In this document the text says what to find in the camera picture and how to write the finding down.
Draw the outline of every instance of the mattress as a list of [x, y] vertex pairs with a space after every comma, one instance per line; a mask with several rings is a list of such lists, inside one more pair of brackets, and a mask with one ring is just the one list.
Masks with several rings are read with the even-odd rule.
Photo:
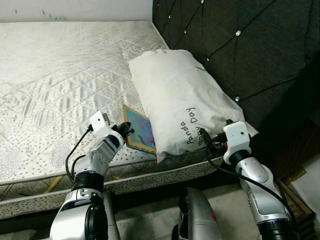
[[[144, 114], [128, 61], [167, 49], [148, 21], [0, 23], [0, 219], [59, 208], [64, 161], [96, 112], [113, 124], [126, 104]], [[89, 133], [71, 161], [97, 138]], [[207, 175], [203, 150], [170, 156], [123, 147], [104, 187], [123, 194]]]

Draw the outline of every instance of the black tufted headboard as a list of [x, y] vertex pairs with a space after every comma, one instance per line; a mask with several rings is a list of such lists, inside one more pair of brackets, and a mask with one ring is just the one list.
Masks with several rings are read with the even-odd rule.
[[316, 71], [309, 66], [319, 57], [319, 0], [154, 0], [153, 22], [170, 49], [191, 52], [260, 131], [273, 127], [272, 114], [308, 114], [304, 105], [317, 100], [310, 94], [319, 91], [290, 91], [319, 87], [304, 73]]

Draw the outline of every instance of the pillowcase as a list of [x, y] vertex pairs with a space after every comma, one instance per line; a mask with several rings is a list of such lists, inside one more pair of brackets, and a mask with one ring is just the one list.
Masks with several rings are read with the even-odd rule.
[[129, 67], [150, 119], [158, 163], [167, 154], [205, 147], [199, 128], [214, 136], [227, 119], [245, 121], [242, 109], [186, 50], [147, 51]]

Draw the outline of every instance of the floor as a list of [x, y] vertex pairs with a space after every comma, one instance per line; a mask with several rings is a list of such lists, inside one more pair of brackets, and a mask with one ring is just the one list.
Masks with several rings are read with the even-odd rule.
[[[211, 188], [203, 193], [216, 215], [223, 239], [260, 239], [247, 196], [239, 185]], [[171, 240], [171, 232], [178, 223], [178, 217], [178, 198], [126, 209], [116, 214], [121, 240]], [[49, 232], [49, 229], [25, 230], [0, 235], [0, 240], [42, 240], [48, 239]]]

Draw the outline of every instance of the colorful book cover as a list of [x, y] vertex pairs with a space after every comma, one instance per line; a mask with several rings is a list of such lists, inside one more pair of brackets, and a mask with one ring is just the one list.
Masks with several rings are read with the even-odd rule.
[[127, 105], [123, 105], [122, 110], [124, 121], [130, 122], [134, 129], [134, 133], [127, 137], [127, 147], [155, 154], [157, 150], [149, 118]]

